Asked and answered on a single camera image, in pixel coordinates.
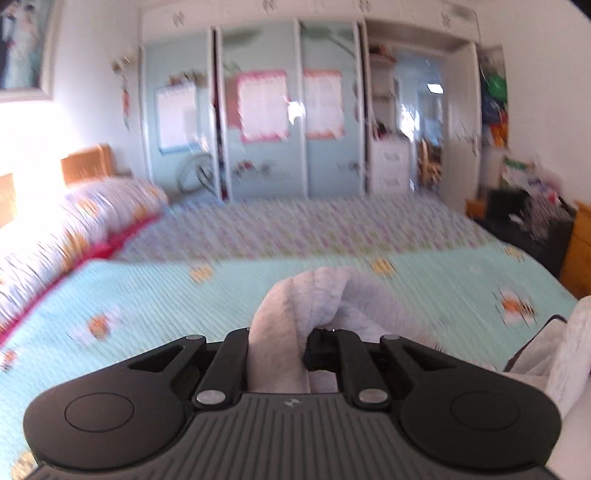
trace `green bag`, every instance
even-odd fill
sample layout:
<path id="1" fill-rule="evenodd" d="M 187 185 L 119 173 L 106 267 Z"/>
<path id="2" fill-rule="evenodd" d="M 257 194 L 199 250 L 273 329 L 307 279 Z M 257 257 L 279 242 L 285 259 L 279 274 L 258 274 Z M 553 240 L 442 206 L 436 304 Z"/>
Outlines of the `green bag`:
<path id="1" fill-rule="evenodd" d="M 488 93 L 500 102 L 507 102 L 507 81 L 494 73 L 488 77 Z"/>

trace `black device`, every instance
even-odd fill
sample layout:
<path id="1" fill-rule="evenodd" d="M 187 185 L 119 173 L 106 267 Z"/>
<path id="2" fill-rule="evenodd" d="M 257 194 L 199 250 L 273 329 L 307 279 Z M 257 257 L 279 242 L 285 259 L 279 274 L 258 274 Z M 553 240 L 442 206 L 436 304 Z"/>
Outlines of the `black device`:
<path id="1" fill-rule="evenodd" d="M 248 331 L 188 336 L 48 390 L 24 416 L 30 480 L 554 479 L 554 403 L 394 335 L 314 330 L 339 393 L 246 392 Z"/>

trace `bedspread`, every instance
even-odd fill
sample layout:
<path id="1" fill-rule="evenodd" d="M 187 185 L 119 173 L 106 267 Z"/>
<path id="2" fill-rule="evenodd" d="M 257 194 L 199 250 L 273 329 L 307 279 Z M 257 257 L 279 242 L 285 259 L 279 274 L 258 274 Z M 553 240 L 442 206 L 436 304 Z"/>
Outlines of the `bedspread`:
<path id="1" fill-rule="evenodd" d="M 368 255 L 475 248 L 493 237 L 435 198 L 178 205 L 128 242 L 124 261 Z"/>
<path id="2" fill-rule="evenodd" d="M 44 390 L 179 337 L 222 340 L 250 325 L 279 280 L 319 267 L 377 275 L 451 355 L 502 368 L 576 301 L 532 258 L 500 242 L 449 251 L 124 263 L 92 261 L 51 292 L 0 354 L 0 480 L 22 456 L 22 416 Z"/>

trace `wooden bed frame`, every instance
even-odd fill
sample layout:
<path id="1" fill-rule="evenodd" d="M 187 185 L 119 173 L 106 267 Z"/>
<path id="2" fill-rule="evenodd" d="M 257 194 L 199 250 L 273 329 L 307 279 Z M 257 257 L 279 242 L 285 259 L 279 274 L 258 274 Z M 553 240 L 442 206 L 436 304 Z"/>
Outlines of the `wooden bed frame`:
<path id="1" fill-rule="evenodd" d="M 105 144 L 73 153 L 62 159 L 61 171 L 66 186 L 85 180 L 112 177 L 115 175 L 113 152 Z M 12 222 L 17 214 L 16 199 L 12 173 L 0 176 L 0 228 Z"/>
<path id="2" fill-rule="evenodd" d="M 12 222 L 17 214 L 17 193 L 12 173 L 0 177 L 0 228 Z"/>
<path id="3" fill-rule="evenodd" d="M 97 145 L 68 155 L 61 161 L 64 183 L 102 179 L 115 175 L 113 152 L 108 145 Z"/>

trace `ceiling light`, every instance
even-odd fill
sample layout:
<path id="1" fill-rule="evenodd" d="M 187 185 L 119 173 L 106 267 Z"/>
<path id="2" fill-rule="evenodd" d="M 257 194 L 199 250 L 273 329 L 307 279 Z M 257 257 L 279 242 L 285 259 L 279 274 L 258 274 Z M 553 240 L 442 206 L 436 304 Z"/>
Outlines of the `ceiling light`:
<path id="1" fill-rule="evenodd" d="M 438 93 L 439 95 L 443 93 L 443 87 L 438 83 L 428 83 L 427 87 L 431 93 Z"/>

